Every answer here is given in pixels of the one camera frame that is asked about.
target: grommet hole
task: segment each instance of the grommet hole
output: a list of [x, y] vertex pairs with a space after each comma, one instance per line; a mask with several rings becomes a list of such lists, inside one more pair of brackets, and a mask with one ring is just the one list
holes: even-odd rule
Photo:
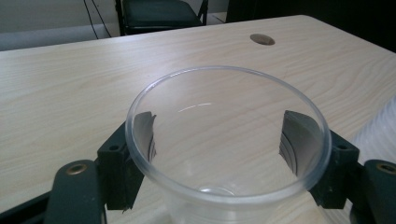
[[274, 45], [275, 40], [268, 35], [262, 35], [262, 34], [253, 34], [250, 36], [250, 39], [253, 40], [255, 43], [261, 44], [261, 45]]

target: cup rim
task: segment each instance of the cup rim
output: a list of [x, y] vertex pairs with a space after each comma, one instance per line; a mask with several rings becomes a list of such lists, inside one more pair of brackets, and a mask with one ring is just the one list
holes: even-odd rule
[[[240, 72], [249, 73], [251, 75], [257, 75], [260, 77], [268, 78], [277, 84], [287, 88], [289, 91], [292, 91], [296, 94], [302, 101], [304, 101], [307, 105], [311, 107], [314, 111], [315, 115], [318, 117], [320, 124], [318, 125], [320, 130], [323, 133], [323, 150], [321, 150], [320, 158], [317, 161], [317, 164], [311, 170], [310, 173], [302, 176], [298, 180], [288, 184], [287, 186], [283, 187], [282, 189], [277, 189], [274, 191], [266, 192], [264, 194], [253, 194], [253, 195], [243, 195], [243, 196], [229, 196], [229, 195], [216, 195], [216, 194], [207, 194], [201, 192], [197, 189], [192, 189], [182, 184], [179, 184], [175, 180], [169, 178], [162, 172], [160, 172], [157, 168], [147, 161], [145, 156], [140, 152], [137, 146], [134, 144], [134, 116], [135, 111], [138, 108], [141, 100], [147, 95], [153, 88], [165, 82], [166, 80], [176, 77], [185, 73], [198, 71], [198, 70], [236, 70]], [[285, 81], [282, 81], [276, 77], [272, 77], [265, 73], [243, 68], [243, 67], [236, 67], [236, 66], [224, 66], [224, 65], [212, 65], [212, 66], [199, 66], [199, 67], [191, 67], [187, 69], [182, 69], [176, 71], [174, 73], [168, 74], [164, 77], [161, 77], [151, 84], [149, 84], [145, 89], [143, 89], [137, 97], [134, 99], [129, 111], [128, 116], [126, 119], [125, 125], [125, 137], [127, 141], [127, 146], [130, 150], [131, 157], [134, 160], [136, 166], [139, 170], [146, 175], [151, 181], [155, 184], [173, 191], [176, 194], [181, 195], [186, 199], [191, 199], [195, 201], [201, 201], [203, 203], [216, 203], [216, 204], [223, 204], [223, 205], [263, 205], [268, 203], [276, 203], [283, 201], [287, 198], [297, 195], [305, 190], [309, 190], [315, 186], [315, 184], [320, 180], [321, 176], [323, 175], [324, 171], [326, 170], [330, 155], [331, 155], [331, 133], [328, 128], [327, 122], [323, 115], [320, 113], [318, 108], [315, 104], [306, 97], [302, 92], [297, 90], [296, 88], [292, 87]]]

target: chair leg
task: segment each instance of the chair leg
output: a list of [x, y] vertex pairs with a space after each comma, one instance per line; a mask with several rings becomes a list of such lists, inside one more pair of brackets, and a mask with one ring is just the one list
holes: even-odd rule
[[125, 35], [125, 27], [124, 27], [123, 16], [122, 16], [121, 0], [116, 0], [116, 11], [117, 11], [118, 19], [119, 19], [120, 35], [123, 36], [123, 35]]
[[203, 17], [202, 18], [203, 25], [206, 25], [206, 21], [207, 21], [208, 4], [209, 4], [209, 0], [203, 0], [198, 12], [198, 18], [201, 19], [201, 17]]

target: black plastic bracket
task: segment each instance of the black plastic bracket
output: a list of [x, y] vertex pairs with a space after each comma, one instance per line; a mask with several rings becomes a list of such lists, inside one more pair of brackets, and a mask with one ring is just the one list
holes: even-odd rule
[[[307, 115], [286, 111], [279, 154], [299, 176], [317, 146], [318, 125]], [[342, 209], [353, 203], [352, 224], [394, 223], [396, 220], [396, 165], [388, 161], [358, 163], [359, 149], [337, 133], [332, 134], [332, 154], [325, 173], [309, 190], [318, 206]]]

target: floor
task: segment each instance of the floor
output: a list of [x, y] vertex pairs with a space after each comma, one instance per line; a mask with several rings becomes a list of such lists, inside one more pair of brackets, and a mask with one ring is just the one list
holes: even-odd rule
[[207, 25], [217, 25], [225, 23], [227, 12], [216, 12], [207, 14]]

